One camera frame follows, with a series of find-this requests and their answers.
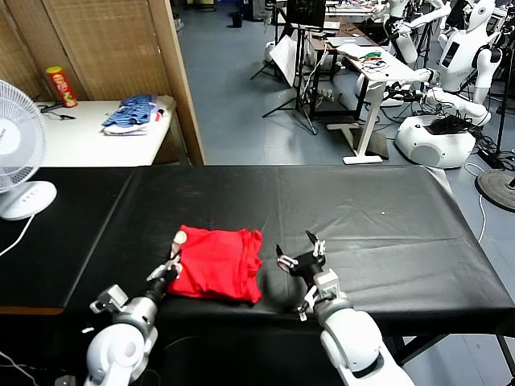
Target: blue cloth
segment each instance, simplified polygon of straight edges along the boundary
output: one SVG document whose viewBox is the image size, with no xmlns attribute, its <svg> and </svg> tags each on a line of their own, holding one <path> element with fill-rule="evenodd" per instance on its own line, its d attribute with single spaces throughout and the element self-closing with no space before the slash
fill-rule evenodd
<svg viewBox="0 0 515 386">
<path fill-rule="evenodd" d="M 131 127 L 142 125 L 150 120 L 150 111 L 153 106 L 150 94 L 131 96 L 120 103 L 120 107 L 109 118 L 102 123 L 103 126 L 116 125 L 120 127 Z"/>
</svg>

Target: folded red cloth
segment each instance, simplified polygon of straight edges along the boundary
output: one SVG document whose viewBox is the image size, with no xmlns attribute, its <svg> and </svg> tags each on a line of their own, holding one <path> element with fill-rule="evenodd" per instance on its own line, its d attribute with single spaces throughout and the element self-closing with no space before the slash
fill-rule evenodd
<svg viewBox="0 0 515 386">
<path fill-rule="evenodd" d="M 259 231 L 207 231 L 180 227 L 187 240 L 182 246 L 180 279 L 168 286 L 170 294 L 192 298 L 230 298 L 256 303 L 261 291 L 256 274 L 261 267 Z"/>
</svg>

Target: computer screen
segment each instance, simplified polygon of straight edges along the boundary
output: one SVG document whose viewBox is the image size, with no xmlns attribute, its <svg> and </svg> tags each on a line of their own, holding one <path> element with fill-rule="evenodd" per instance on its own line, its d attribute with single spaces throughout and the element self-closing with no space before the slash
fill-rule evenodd
<svg viewBox="0 0 515 386">
<path fill-rule="evenodd" d="M 286 21 L 302 26 L 323 28 L 325 0 L 288 0 Z"/>
</svg>

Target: fan base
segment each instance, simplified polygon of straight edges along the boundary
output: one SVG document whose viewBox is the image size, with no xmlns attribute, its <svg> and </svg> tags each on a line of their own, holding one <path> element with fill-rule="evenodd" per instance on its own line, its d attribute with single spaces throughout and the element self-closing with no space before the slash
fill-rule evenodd
<svg viewBox="0 0 515 386">
<path fill-rule="evenodd" d="M 500 171 L 485 171 L 477 176 L 477 190 L 491 203 L 515 212 L 515 188 L 509 184 L 513 177 Z"/>
<path fill-rule="evenodd" d="M 40 213 L 57 195 L 56 187 L 47 181 L 20 183 L 0 194 L 0 218 L 23 220 Z"/>
</svg>

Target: paper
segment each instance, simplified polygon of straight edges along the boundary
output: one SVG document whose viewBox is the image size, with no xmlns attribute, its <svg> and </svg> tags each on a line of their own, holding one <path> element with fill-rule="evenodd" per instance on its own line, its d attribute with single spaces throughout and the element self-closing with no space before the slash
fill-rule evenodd
<svg viewBox="0 0 515 386">
<path fill-rule="evenodd" d="M 293 87 L 293 83 L 295 82 L 296 55 L 297 42 L 292 40 L 288 35 L 284 36 L 277 46 L 270 51 L 270 56 L 281 70 L 290 87 Z"/>
<path fill-rule="evenodd" d="M 353 59 L 359 59 L 370 52 L 378 51 L 377 47 L 361 47 L 354 43 L 342 44 L 336 49 L 338 52 L 350 56 Z"/>
<path fill-rule="evenodd" d="M 324 30 L 339 30 L 340 22 L 323 22 Z"/>
<path fill-rule="evenodd" d="M 365 38 L 363 36 L 358 36 L 358 37 L 343 36 L 343 37 L 336 37 L 336 38 L 328 38 L 328 42 L 333 47 L 339 47 L 342 44 L 346 44 L 346 43 L 354 43 L 358 46 L 372 46 L 372 42 L 370 42 L 370 40 L 368 40 L 367 38 Z"/>
</svg>

